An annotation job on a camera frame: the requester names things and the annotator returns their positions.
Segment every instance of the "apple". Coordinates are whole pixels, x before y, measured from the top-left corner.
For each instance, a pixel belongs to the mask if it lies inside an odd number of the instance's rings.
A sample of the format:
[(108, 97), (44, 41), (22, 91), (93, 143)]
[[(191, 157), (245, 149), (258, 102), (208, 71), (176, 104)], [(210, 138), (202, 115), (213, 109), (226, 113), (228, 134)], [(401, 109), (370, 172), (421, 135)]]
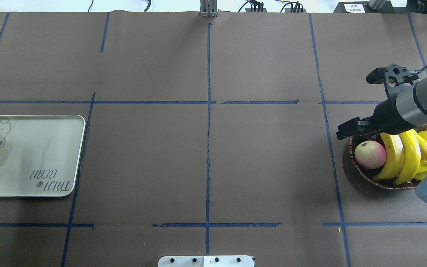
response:
[(387, 161), (387, 151), (376, 141), (361, 142), (354, 151), (357, 163), (364, 169), (377, 169)]

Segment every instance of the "bunch of bananas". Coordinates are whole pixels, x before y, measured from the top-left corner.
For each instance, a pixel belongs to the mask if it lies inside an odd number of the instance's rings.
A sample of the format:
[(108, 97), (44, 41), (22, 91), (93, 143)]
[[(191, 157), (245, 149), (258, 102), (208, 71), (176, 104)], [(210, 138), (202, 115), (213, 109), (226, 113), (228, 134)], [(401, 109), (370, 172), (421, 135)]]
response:
[(394, 185), (422, 180), (427, 174), (427, 131), (409, 130), (399, 135), (380, 134), (387, 152), (387, 160), (375, 181), (393, 179)]

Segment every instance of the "label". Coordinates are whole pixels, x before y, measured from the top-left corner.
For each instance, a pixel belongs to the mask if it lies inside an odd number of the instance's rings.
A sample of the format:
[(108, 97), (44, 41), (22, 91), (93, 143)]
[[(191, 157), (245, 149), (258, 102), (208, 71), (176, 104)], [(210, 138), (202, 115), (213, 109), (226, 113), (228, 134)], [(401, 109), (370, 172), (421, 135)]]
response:
[(344, 4), (344, 7), (348, 13), (365, 13), (362, 4)]

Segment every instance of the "fruit basket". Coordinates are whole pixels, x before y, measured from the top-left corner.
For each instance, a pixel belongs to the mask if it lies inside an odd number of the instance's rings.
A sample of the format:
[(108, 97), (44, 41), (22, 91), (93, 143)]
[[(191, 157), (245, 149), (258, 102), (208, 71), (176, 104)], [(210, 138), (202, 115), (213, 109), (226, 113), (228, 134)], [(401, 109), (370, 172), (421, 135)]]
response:
[[(423, 125), (421, 127), (418, 127), (415, 130), (417, 132), (427, 131), (427, 125)], [(357, 164), (357, 162), (355, 160), (355, 156), (354, 156), (355, 148), (363, 141), (364, 141), (363, 137), (355, 135), (353, 137), (350, 137), (349, 146), (348, 146), (349, 158), (351, 159), (352, 165), (357, 170), (357, 172), (360, 174), (360, 176), (363, 177), (363, 179), (368, 181), (370, 184), (373, 184), (374, 186), (377, 186), (379, 188), (386, 189), (386, 190), (415, 189), (417, 187), (417, 185), (420, 184), (420, 180), (417, 180), (414, 178), (411, 179), (410, 182), (405, 182), (405, 183), (402, 183), (400, 185), (393, 185), (391, 183), (391, 181), (393, 181), (393, 179), (380, 180), (380, 181), (373, 180), (372, 177), (374, 175), (378, 174), (380, 172), (380, 169), (363, 169)]]

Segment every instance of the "metal bracket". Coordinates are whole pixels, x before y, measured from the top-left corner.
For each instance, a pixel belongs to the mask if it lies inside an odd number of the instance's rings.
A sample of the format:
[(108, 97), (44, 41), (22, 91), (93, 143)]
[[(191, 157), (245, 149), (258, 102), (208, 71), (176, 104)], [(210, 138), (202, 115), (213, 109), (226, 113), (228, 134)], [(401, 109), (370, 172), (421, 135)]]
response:
[(201, 17), (217, 17), (217, 0), (200, 0)]
[(255, 267), (255, 257), (235, 256), (164, 256), (158, 267)]

